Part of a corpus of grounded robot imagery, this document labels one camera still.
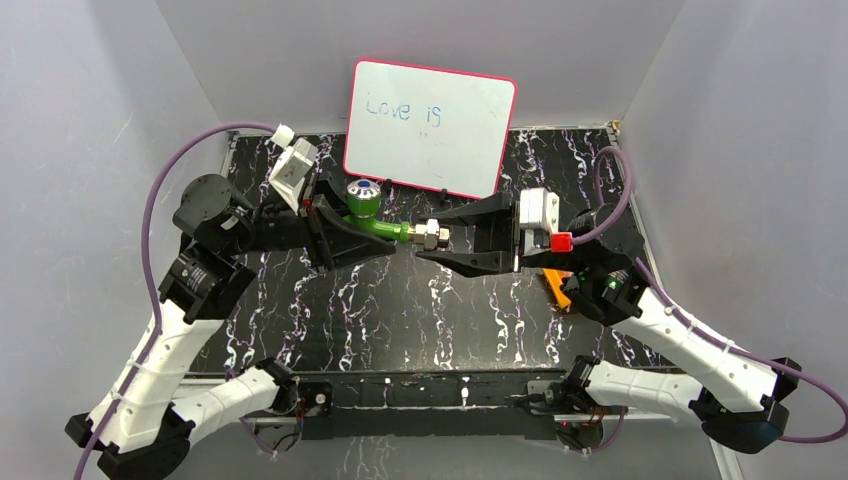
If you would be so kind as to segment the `green water faucet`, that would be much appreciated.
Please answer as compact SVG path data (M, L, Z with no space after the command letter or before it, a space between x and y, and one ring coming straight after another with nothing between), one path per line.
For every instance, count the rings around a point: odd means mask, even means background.
M345 189L345 204L349 214L344 219L377 237L400 243L411 239L408 222L389 223L377 218L382 204L382 190L376 182L361 178L350 182Z

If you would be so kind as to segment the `silver hex nut fitting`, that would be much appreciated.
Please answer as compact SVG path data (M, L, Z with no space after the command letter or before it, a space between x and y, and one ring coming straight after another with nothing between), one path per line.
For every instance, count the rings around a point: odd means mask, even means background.
M448 227L441 226L436 219L426 220L411 227L410 239L415 245L425 251L445 249L449 246L451 232Z

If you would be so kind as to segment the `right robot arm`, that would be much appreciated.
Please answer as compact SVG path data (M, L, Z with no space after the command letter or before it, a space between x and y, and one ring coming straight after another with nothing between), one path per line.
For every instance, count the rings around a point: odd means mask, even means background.
M713 441L754 454L784 433L784 398L796 382L745 359L730 342L665 300L638 255L644 240L612 204L579 212L566 225L558 198L535 188L518 199L495 194L422 218L421 257L473 278L526 268L565 270L563 293L583 317L628 335L671 361L673 374L576 358L565 374L518 397L537 415L603 407L658 413L697 425Z

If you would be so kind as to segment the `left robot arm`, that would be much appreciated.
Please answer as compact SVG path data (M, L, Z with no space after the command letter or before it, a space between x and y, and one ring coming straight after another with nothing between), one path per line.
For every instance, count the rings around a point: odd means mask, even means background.
M173 214L180 251L152 290L152 318L110 392L71 417L66 434L99 453L110 479L164 479L197 443L251 413L302 419L300 379L273 358L192 397L176 390L255 279L241 255L302 249L320 271L391 255L410 227L379 221L381 202L377 183L341 184L327 173L304 175L296 190L260 205L221 175L192 181Z

